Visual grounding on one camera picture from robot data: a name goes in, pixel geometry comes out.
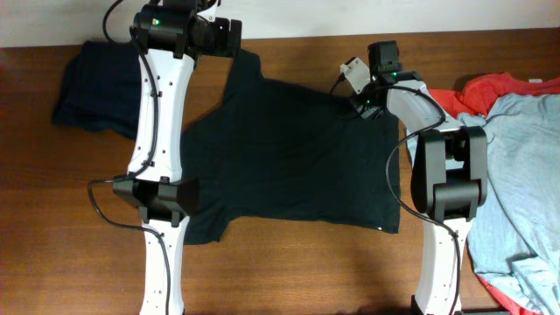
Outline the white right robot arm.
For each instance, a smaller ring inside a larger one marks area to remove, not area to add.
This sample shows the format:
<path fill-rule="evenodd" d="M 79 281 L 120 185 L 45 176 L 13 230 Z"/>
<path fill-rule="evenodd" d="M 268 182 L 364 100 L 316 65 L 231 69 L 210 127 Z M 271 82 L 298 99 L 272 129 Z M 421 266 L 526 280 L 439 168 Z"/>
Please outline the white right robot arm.
<path fill-rule="evenodd" d="M 487 198 L 487 135 L 447 114 L 414 72 L 361 74 L 349 81 L 362 116 L 390 113 L 409 131 L 400 144 L 416 142 L 410 193 L 400 206 L 423 222 L 419 284 L 414 314 L 459 314 L 466 237 Z"/>

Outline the dark green t-shirt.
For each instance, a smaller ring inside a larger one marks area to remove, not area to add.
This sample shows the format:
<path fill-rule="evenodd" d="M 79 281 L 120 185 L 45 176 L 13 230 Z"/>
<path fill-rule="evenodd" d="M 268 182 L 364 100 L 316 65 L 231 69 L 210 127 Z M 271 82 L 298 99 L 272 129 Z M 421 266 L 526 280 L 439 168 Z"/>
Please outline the dark green t-shirt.
<path fill-rule="evenodd" d="M 221 105 L 182 134 L 183 174 L 199 182 L 185 243 L 217 242 L 260 217 L 399 230 L 398 121 L 353 115 L 348 100 L 265 78 L 239 52 Z"/>

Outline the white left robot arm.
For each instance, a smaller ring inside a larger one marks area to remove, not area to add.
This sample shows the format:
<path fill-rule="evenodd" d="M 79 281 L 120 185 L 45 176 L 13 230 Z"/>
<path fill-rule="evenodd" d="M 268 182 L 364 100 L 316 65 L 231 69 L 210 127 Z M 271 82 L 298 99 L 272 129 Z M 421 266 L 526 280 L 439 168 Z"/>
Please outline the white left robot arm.
<path fill-rule="evenodd" d="M 182 314 L 181 264 L 196 183 L 182 177 L 180 135 L 189 80 L 202 55 L 234 57 L 242 23 L 217 1 L 146 4 L 135 15 L 141 101 L 135 149 L 113 191 L 135 207 L 145 241 L 142 314 Z"/>

